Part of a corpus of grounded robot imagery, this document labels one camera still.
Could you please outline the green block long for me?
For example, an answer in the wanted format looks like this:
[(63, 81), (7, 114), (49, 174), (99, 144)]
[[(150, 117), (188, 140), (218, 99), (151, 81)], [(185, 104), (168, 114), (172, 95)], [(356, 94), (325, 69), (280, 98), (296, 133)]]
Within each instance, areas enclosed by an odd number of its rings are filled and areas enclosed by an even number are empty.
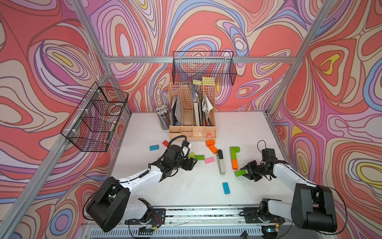
[(241, 149), (240, 149), (240, 147), (238, 147), (238, 146), (232, 146), (232, 147), (230, 147), (230, 151), (231, 151), (231, 152), (240, 152)]

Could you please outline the dark green block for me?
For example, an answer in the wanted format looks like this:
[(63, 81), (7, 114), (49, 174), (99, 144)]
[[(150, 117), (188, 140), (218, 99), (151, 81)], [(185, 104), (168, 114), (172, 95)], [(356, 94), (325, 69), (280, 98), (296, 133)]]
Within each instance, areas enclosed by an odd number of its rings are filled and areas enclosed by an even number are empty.
[(235, 172), (234, 172), (234, 175), (235, 175), (236, 177), (240, 177), (240, 176), (245, 175), (246, 173), (247, 173), (246, 170), (238, 170), (238, 171), (235, 171)]

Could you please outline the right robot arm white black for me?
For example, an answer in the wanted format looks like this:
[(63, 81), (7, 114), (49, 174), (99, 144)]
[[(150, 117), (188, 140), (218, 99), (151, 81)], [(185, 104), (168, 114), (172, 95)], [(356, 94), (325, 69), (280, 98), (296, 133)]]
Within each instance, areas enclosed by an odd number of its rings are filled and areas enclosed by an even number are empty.
[(335, 233), (338, 225), (332, 190), (303, 178), (286, 161), (277, 159), (274, 149), (265, 148), (261, 154), (260, 163), (251, 161), (242, 167), (243, 176), (254, 182), (281, 180), (293, 192), (292, 202), (264, 198), (257, 209), (244, 212), (266, 223), (283, 218), (300, 229)]

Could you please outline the orange block front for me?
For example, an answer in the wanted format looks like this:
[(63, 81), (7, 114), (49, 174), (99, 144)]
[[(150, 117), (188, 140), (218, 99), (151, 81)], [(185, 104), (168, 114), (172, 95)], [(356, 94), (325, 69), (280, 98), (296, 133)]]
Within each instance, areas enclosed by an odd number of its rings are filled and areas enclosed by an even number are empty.
[(237, 161), (237, 159), (232, 159), (231, 160), (231, 164), (232, 164), (232, 169), (233, 170), (238, 170), (238, 161)]

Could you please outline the green block carried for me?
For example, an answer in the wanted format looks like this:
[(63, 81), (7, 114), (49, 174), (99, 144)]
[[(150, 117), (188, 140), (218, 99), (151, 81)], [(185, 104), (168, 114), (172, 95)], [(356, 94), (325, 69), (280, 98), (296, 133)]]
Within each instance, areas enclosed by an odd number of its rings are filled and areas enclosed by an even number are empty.
[(237, 160), (237, 154), (235, 151), (230, 152), (231, 160)]

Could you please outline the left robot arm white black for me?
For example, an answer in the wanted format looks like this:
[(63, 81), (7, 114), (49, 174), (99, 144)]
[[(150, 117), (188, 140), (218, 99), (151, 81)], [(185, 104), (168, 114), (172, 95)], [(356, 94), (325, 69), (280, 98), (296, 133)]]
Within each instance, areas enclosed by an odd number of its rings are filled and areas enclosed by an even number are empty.
[(85, 211), (91, 219), (107, 233), (120, 222), (141, 220), (144, 223), (152, 217), (152, 206), (143, 198), (129, 204), (129, 198), (143, 189), (172, 177), (179, 169), (191, 171), (197, 163), (189, 158), (190, 144), (168, 145), (164, 154), (148, 168), (132, 176), (115, 179), (107, 178), (99, 190), (86, 204)]

